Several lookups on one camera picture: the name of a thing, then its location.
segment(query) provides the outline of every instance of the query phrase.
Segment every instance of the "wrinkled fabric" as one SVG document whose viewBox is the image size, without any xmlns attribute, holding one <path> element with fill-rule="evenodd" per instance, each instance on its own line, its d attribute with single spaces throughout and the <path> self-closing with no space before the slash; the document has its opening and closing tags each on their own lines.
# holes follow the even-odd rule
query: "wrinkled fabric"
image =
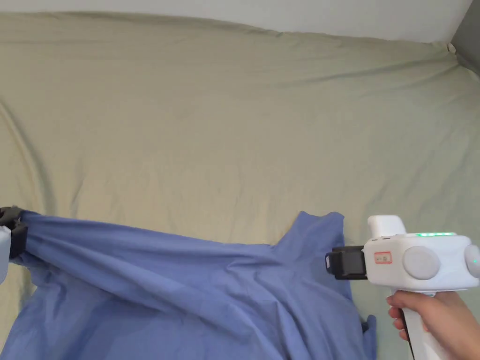
<svg viewBox="0 0 480 360">
<path fill-rule="evenodd" d="M 343 216 L 300 213 L 278 245 L 224 244 L 24 212 L 37 290 L 0 359 L 373 360 L 348 282 L 325 270 Z"/>
</svg>

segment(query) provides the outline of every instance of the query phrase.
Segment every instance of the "gripper handle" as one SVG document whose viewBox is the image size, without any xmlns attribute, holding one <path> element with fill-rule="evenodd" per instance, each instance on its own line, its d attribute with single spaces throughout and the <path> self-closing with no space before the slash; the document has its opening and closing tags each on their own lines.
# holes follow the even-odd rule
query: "gripper handle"
<svg viewBox="0 0 480 360">
<path fill-rule="evenodd" d="M 414 360 L 449 360 L 438 341 L 425 330 L 417 312 L 403 309 L 403 322 Z"/>
</svg>

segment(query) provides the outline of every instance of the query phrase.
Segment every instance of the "finger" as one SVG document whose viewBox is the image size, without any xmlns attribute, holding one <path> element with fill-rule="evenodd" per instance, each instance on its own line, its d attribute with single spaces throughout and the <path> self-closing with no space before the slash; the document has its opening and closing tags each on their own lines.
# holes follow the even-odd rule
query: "finger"
<svg viewBox="0 0 480 360">
<path fill-rule="evenodd" d="M 401 309 L 408 308 L 418 313 L 428 308 L 432 301 L 435 302 L 438 300 L 417 292 L 401 290 L 387 298 L 387 302 L 393 307 Z"/>
<path fill-rule="evenodd" d="M 407 333 L 405 332 L 405 330 L 400 331 L 399 335 L 402 339 L 408 341 Z"/>
<path fill-rule="evenodd" d="M 403 323 L 402 319 L 396 319 L 393 322 L 393 326 L 395 326 L 398 330 L 405 329 L 405 324 Z"/>
<path fill-rule="evenodd" d="M 402 314 L 400 313 L 399 308 L 390 308 L 390 310 L 388 311 L 388 314 L 392 319 L 398 319 L 402 317 Z"/>
</svg>

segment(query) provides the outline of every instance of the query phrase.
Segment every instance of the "white wall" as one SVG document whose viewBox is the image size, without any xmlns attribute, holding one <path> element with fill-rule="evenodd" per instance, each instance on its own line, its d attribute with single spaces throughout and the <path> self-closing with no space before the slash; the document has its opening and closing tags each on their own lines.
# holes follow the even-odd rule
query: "white wall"
<svg viewBox="0 0 480 360">
<path fill-rule="evenodd" d="M 472 0 L 0 0 L 0 11 L 197 16 L 278 31 L 450 41 Z"/>
</svg>

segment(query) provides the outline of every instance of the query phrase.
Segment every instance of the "black clamp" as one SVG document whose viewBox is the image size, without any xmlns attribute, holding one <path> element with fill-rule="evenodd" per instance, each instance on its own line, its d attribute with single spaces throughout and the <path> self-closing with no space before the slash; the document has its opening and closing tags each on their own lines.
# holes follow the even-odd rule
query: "black clamp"
<svg viewBox="0 0 480 360">
<path fill-rule="evenodd" d="M 14 259 L 25 251 L 28 226 L 20 221 L 23 209 L 16 206 L 0 208 L 0 226 L 9 228 L 12 233 L 10 244 L 10 259 Z"/>
<path fill-rule="evenodd" d="M 325 255 L 327 272 L 338 280 L 367 280 L 363 246 L 333 248 Z"/>
</svg>

